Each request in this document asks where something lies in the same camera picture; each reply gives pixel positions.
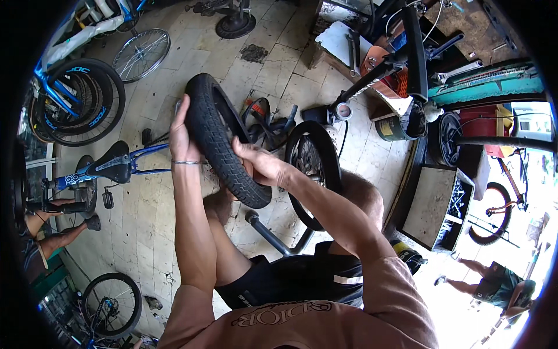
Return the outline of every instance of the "wooden box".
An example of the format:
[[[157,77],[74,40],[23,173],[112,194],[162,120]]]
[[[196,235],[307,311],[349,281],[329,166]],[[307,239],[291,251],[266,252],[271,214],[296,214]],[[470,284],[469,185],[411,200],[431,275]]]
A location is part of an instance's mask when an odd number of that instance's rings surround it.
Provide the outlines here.
[[[464,205],[460,207],[461,219],[448,217],[457,179],[465,191],[461,201]],[[402,233],[429,251],[453,251],[463,231],[463,221],[474,191],[473,181],[458,168],[423,165]],[[448,218],[453,220],[452,229],[441,243],[436,244],[442,224]]]

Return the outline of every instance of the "hand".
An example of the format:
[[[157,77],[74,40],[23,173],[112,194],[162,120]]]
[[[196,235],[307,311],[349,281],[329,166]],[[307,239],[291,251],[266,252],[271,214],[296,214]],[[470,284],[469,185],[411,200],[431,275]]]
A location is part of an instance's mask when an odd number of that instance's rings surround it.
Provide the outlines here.
[[[190,107],[190,96],[184,94],[182,105],[176,112],[175,118],[169,130],[169,148],[172,159],[176,161],[200,161],[200,151],[190,139],[188,130],[184,125],[186,112]]]
[[[291,165],[254,144],[242,144],[238,137],[233,138],[231,145],[234,153],[243,160],[246,171],[249,173],[253,171],[256,182],[284,187],[287,173],[293,168]]]

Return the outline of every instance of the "bucket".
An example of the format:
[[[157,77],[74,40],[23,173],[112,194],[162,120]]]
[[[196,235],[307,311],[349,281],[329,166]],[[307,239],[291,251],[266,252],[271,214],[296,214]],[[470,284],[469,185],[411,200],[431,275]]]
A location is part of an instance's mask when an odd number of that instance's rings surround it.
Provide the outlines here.
[[[428,259],[422,258],[420,253],[407,246],[407,244],[401,240],[392,240],[389,243],[395,250],[397,257],[399,257],[403,263],[409,267],[412,275],[415,275],[422,264],[426,264],[428,262]]]
[[[392,116],[382,120],[376,120],[376,131],[379,136],[388,142],[408,140],[412,141],[417,137],[411,137],[407,134],[408,118],[402,122],[399,116]]]

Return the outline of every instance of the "silver bangle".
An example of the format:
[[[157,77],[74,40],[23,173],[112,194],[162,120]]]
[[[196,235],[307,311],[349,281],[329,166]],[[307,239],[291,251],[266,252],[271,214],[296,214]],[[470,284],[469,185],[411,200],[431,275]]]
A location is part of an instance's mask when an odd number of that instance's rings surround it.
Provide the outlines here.
[[[207,161],[178,161],[178,160],[171,160],[173,164],[179,165],[205,165]]]

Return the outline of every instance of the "bicycle seat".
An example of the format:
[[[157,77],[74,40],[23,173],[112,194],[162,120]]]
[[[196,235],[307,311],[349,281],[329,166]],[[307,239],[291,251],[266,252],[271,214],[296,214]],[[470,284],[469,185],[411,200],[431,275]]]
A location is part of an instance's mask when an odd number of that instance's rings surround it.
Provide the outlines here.
[[[116,183],[128,183],[132,176],[130,148],[124,141],[118,141],[85,172],[88,176],[105,177]]]

